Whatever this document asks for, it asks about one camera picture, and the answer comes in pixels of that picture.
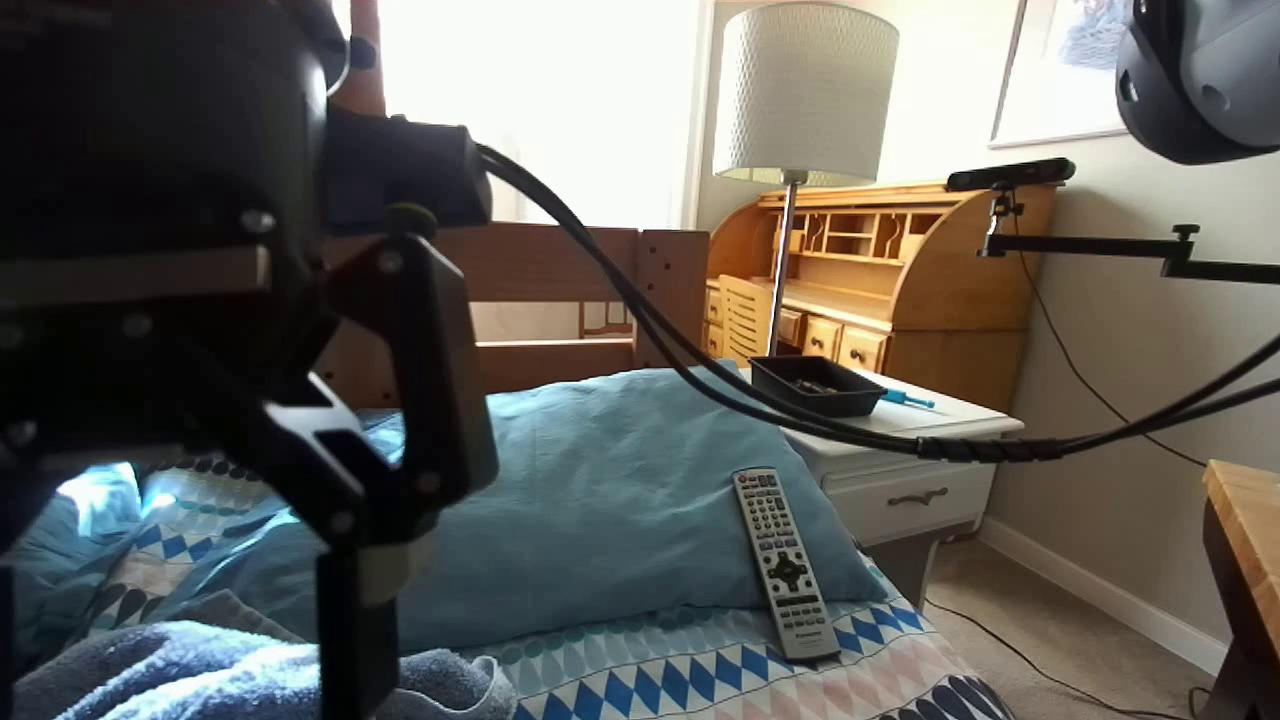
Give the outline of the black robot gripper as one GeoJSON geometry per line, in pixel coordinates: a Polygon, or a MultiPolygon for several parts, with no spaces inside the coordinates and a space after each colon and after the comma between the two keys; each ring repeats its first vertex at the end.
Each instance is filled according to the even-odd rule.
{"type": "MultiPolygon", "coordinates": [[[[0,0],[7,515],[88,456],[211,448],[260,477],[265,402],[350,325],[329,277],[392,205],[435,237],[486,218],[465,129],[337,110],[348,55],[333,0],[0,0]]],[[[345,404],[397,460],[397,402],[345,404]]]]}

